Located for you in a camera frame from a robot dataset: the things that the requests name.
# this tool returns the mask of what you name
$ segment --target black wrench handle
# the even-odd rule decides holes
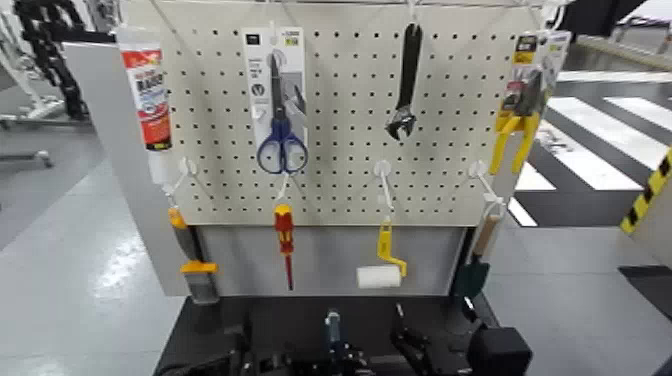
[[[404,50],[401,62],[401,86],[399,87],[399,102],[396,109],[409,106],[413,100],[415,78],[418,74],[418,60],[420,59],[420,45],[422,44],[422,28],[410,23],[404,33]]]

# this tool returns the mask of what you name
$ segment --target white pegboard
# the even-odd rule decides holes
[[[255,160],[239,32],[271,19],[306,35],[309,163],[286,191],[296,224],[379,224],[386,208],[372,170],[380,159],[392,164],[396,224],[479,222],[483,188],[466,171],[490,160],[516,36],[534,29],[528,8],[416,8],[424,31],[413,101],[418,121],[400,144],[384,124],[397,101],[406,6],[157,4],[161,12],[149,2],[129,3],[128,11],[132,24],[161,30],[175,150],[197,161],[209,190],[191,184],[178,192],[187,222],[273,221],[282,177]]]

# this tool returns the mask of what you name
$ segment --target red screwdriver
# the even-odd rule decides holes
[[[275,207],[275,231],[280,240],[280,253],[285,256],[285,269],[287,271],[287,285],[289,290],[294,290],[294,277],[292,275],[292,252],[294,252],[294,239],[292,238],[292,207],[280,204]]]

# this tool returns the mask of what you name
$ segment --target black and white stripe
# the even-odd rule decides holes
[[[672,73],[562,72],[509,210],[522,226],[616,226],[672,144]]]

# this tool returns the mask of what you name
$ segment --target yellow and black stripe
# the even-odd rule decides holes
[[[644,218],[646,212],[649,211],[653,199],[662,192],[665,183],[672,175],[672,149],[667,152],[663,162],[660,163],[658,169],[653,172],[649,178],[644,192],[637,196],[632,209],[628,215],[623,218],[621,222],[621,229],[628,234],[632,234],[637,228],[637,224]]]

